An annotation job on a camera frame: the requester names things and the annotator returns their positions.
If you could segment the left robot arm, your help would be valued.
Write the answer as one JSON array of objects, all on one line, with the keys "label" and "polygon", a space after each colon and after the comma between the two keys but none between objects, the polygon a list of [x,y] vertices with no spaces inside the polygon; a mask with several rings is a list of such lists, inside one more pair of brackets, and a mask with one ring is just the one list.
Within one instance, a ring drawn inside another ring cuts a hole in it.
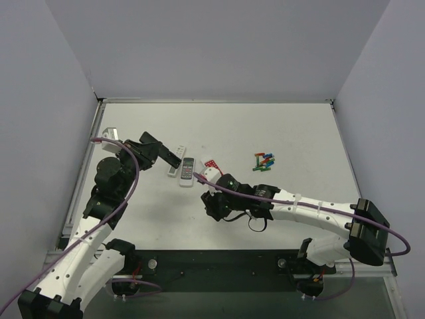
[{"label": "left robot arm", "polygon": [[112,157],[96,167],[94,188],[63,254],[38,275],[40,282],[18,299],[23,318],[82,318],[90,301],[118,272],[129,273],[136,265],[133,244],[114,240],[92,259],[116,228],[139,180],[152,167],[162,143],[152,137],[133,142],[96,138]]}]

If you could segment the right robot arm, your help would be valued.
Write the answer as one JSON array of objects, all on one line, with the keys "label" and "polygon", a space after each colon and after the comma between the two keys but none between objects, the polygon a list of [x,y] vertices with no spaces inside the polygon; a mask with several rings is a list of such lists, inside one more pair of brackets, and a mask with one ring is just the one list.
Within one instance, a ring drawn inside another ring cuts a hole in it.
[{"label": "right robot arm", "polygon": [[390,224],[372,201],[360,198],[351,204],[310,199],[276,186],[240,183],[212,168],[197,179],[209,187],[201,199],[207,215],[216,221],[237,211],[251,219],[292,221],[329,232],[328,237],[304,239],[300,259],[317,266],[348,258],[370,266],[384,263]]}]

